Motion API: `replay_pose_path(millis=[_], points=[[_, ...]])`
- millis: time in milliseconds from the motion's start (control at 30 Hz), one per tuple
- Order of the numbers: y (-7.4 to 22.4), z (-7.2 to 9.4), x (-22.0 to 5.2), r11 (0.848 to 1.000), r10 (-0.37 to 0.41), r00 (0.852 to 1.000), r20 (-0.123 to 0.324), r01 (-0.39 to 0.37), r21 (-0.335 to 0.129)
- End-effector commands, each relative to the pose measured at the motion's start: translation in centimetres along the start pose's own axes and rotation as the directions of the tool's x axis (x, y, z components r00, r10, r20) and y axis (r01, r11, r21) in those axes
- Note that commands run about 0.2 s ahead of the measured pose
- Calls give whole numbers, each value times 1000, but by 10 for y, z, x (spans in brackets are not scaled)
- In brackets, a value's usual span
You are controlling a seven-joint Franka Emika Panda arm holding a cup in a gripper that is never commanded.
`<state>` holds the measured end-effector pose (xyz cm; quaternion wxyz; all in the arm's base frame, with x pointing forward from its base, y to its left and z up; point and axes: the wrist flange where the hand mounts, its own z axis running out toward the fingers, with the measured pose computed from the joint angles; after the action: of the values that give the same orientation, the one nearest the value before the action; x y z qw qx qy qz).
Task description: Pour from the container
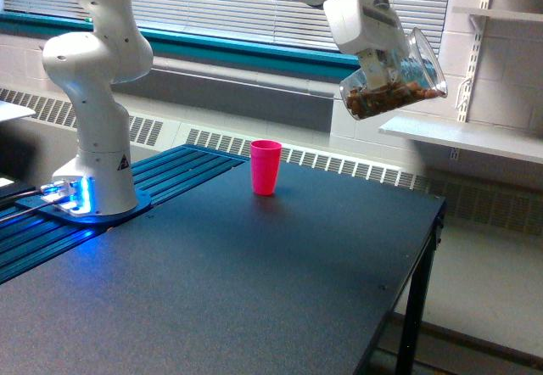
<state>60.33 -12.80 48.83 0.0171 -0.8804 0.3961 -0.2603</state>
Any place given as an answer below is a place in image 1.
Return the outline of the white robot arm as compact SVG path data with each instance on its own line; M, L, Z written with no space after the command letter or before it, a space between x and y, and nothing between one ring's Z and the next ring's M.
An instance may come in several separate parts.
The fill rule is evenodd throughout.
M77 0L92 17L92 31L49 39L42 51L49 78L69 97L77 120L77 153L53 173L43 193L74 216L103 217L138 204L131 169L129 115L111 87L147 75L149 42L137 27L132 0ZM408 47L389 0L292 0L321 8L339 51L354 54L372 87L399 68Z

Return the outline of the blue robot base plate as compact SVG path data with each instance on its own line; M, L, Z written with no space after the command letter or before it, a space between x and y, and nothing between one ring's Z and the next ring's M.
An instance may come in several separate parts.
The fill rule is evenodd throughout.
M136 197L137 206L135 208L115 215L104 215L97 213L72 215L68 212L64 212L59 207L54 205L48 205L37 210L36 212L38 215L78 226L116 227L123 222L129 221L130 219L143 214L152 207L152 198L149 193L137 189Z

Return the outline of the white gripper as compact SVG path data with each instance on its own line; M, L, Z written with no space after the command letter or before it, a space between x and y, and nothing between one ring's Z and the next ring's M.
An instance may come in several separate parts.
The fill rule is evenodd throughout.
M323 9L339 51L358 55L369 90L407 78L408 42L392 8L373 0L327 0Z

